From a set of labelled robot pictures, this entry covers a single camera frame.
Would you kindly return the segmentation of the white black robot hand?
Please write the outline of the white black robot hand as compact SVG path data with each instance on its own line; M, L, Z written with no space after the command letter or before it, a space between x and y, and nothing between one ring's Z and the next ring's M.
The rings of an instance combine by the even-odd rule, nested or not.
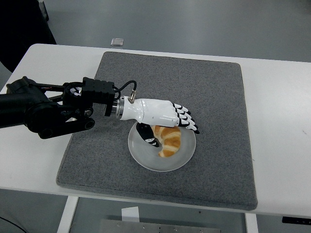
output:
M184 127L199 133L190 111L179 104L169 100L136 99L130 100L124 96L118 101L116 117L120 120L134 119L137 121L137 131L140 137L154 147L158 147L152 126Z

